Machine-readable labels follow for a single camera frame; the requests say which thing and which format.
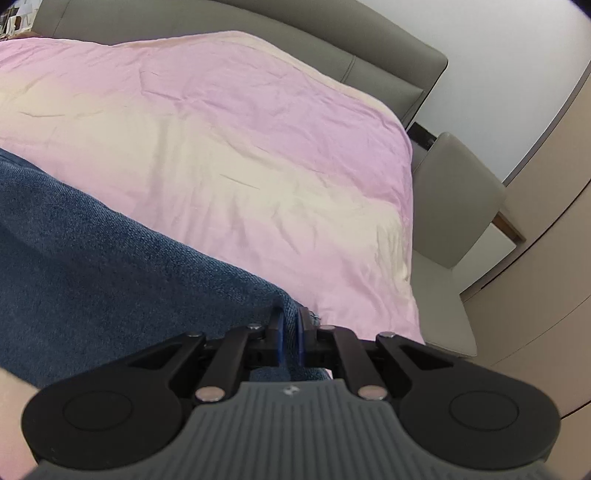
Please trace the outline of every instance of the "upholstered headboard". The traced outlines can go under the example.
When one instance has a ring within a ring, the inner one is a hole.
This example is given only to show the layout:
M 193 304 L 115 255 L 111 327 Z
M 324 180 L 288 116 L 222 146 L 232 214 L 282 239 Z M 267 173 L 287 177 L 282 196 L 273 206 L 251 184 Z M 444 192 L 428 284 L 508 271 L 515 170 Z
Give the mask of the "upholstered headboard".
M 447 66 L 355 0 L 43 0 L 33 30 L 102 44 L 244 31 L 378 98 L 405 126 Z

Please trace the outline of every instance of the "gray ribbed surface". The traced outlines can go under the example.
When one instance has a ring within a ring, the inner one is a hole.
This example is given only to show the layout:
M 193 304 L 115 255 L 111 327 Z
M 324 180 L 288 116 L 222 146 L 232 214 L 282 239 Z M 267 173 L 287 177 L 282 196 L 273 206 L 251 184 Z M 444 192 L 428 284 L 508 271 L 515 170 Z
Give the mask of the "gray ribbed surface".
M 293 395 L 284 392 L 297 387 Z M 197 408 L 152 458 L 105 472 L 48 463 L 27 480 L 554 480 L 536 462 L 477 472 L 437 459 L 403 431 L 391 407 L 350 394 L 341 380 L 245 383 L 233 399 Z

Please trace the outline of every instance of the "logo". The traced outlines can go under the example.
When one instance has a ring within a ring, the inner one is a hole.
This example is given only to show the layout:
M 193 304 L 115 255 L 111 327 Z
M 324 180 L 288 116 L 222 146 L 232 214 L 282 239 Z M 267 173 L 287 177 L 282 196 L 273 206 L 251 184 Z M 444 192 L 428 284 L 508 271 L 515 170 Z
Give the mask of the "logo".
M 289 387 L 285 387 L 282 392 L 289 396 L 289 397 L 293 397 L 294 395 L 296 395 L 298 392 L 300 391 L 300 389 L 298 387 L 296 387 L 295 385 L 290 385 Z

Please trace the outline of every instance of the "pink bedsheet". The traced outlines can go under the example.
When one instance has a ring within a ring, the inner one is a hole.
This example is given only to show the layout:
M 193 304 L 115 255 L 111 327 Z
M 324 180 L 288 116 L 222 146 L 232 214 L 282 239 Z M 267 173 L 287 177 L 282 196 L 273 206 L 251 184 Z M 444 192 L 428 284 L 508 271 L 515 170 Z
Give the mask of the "pink bedsheet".
M 410 142 L 368 95 L 237 32 L 31 38 L 0 44 L 0 111 L 0 147 L 113 210 L 275 283 L 322 323 L 422 342 Z

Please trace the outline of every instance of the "blue fabric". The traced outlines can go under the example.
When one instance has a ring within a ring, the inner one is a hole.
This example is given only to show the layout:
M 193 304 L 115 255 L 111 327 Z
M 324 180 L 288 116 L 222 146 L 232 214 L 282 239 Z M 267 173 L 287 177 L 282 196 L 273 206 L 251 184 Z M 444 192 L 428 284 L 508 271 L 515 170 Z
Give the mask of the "blue fabric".
M 275 306 L 286 364 L 253 380 L 325 378 L 297 366 L 297 304 L 280 288 L 0 150 L 0 367 L 43 387 L 179 333 L 266 323 Z

